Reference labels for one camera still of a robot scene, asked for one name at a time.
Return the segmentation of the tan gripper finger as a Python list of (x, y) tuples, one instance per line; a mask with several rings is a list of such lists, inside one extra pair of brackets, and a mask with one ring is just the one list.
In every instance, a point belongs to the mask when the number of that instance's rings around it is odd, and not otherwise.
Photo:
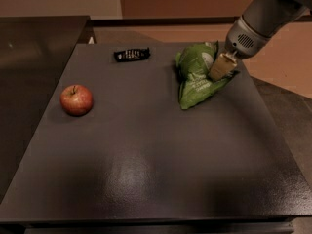
[(221, 53), (211, 67), (209, 77), (213, 81), (218, 81), (233, 71), (236, 66), (237, 60), (234, 53)]

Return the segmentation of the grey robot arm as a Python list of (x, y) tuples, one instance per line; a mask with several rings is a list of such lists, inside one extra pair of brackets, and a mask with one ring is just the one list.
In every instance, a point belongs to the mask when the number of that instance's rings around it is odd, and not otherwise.
[(224, 52), (210, 68), (218, 81), (237, 66), (238, 59), (255, 56), (286, 24), (312, 10), (312, 0), (253, 0), (234, 22), (225, 39)]

